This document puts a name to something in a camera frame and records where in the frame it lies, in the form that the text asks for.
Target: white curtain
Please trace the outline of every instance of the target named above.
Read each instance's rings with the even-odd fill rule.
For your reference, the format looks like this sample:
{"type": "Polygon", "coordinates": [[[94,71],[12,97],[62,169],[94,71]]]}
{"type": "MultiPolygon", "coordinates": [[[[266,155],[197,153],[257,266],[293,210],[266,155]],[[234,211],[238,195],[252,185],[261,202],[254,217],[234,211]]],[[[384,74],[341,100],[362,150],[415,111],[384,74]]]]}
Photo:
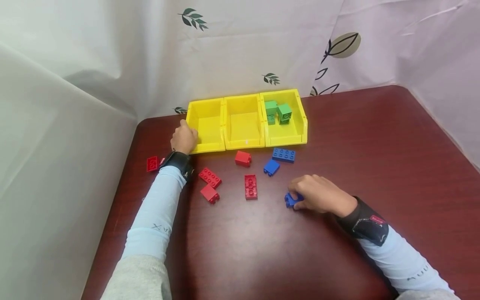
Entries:
{"type": "Polygon", "coordinates": [[[2,1],[0,299],[82,293],[136,125],[189,101],[410,89],[480,165],[478,1],[2,1]]]}

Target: green lego brick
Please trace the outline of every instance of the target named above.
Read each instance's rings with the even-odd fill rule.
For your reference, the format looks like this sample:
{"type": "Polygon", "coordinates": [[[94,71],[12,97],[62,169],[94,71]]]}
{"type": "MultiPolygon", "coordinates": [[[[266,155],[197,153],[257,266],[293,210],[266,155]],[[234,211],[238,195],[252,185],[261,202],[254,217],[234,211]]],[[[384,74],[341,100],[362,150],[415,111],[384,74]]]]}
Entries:
{"type": "Polygon", "coordinates": [[[292,117],[292,110],[290,109],[290,106],[288,106],[287,103],[279,105],[276,108],[276,110],[278,113],[278,119],[280,121],[286,121],[292,117]]]}
{"type": "Polygon", "coordinates": [[[267,116],[268,115],[275,115],[276,113],[276,108],[277,108],[277,104],[276,104],[276,101],[266,101],[265,102],[265,112],[267,113],[267,116]]]}
{"type": "Polygon", "coordinates": [[[267,115],[268,125],[275,125],[275,115],[267,115]]]}

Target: yellow storage bin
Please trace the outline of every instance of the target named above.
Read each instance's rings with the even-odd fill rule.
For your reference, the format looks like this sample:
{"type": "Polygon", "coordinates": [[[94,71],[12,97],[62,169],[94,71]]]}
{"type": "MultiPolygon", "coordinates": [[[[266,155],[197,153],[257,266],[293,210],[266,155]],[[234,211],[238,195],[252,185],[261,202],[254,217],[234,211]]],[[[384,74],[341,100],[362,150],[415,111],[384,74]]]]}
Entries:
{"type": "Polygon", "coordinates": [[[298,90],[284,90],[260,93],[262,114],[265,127],[265,146],[285,146],[307,143],[308,121],[301,104],[298,90]],[[288,124],[280,125],[278,115],[275,116],[275,125],[268,125],[265,112],[265,101],[276,101],[278,105],[287,103],[292,110],[288,124]]]}
{"type": "Polygon", "coordinates": [[[223,135],[225,148],[265,147],[264,118],[260,95],[225,97],[223,135]]]}
{"type": "Polygon", "coordinates": [[[198,131],[195,153],[225,151],[223,136],[223,98],[190,102],[187,123],[198,131]]]}

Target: black wrist brace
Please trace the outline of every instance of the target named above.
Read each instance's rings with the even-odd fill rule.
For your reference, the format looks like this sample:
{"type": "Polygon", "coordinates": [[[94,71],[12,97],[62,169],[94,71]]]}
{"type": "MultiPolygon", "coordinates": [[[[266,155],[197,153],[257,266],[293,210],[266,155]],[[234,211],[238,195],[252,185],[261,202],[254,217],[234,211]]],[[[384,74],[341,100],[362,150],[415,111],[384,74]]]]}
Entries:
{"type": "Polygon", "coordinates": [[[357,208],[350,215],[337,218],[337,222],[354,238],[366,239],[382,246],[388,235],[387,222],[359,197],[354,197],[358,202],[357,208]]]}

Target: red lego brick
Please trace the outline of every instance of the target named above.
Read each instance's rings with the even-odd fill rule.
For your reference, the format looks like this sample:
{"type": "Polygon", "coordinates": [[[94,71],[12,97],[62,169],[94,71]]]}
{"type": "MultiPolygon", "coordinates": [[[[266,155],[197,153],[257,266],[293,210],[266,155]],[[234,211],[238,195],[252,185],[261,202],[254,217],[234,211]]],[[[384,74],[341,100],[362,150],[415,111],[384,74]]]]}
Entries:
{"type": "Polygon", "coordinates": [[[245,175],[245,199],[257,199],[257,177],[253,174],[245,175]]]}
{"type": "Polygon", "coordinates": [[[244,167],[250,167],[250,163],[252,162],[252,156],[250,153],[246,153],[243,151],[238,151],[237,155],[235,155],[235,164],[244,167]]]}
{"type": "Polygon", "coordinates": [[[206,183],[210,184],[214,189],[216,189],[221,183],[222,180],[215,175],[214,172],[210,171],[208,168],[204,168],[198,176],[203,179],[206,183]]]}
{"type": "Polygon", "coordinates": [[[147,159],[147,172],[156,171],[159,167],[158,157],[152,156],[147,159]]]}
{"type": "Polygon", "coordinates": [[[210,184],[205,185],[200,193],[202,193],[205,199],[211,204],[215,204],[216,201],[220,200],[220,196],[210,184]]]}

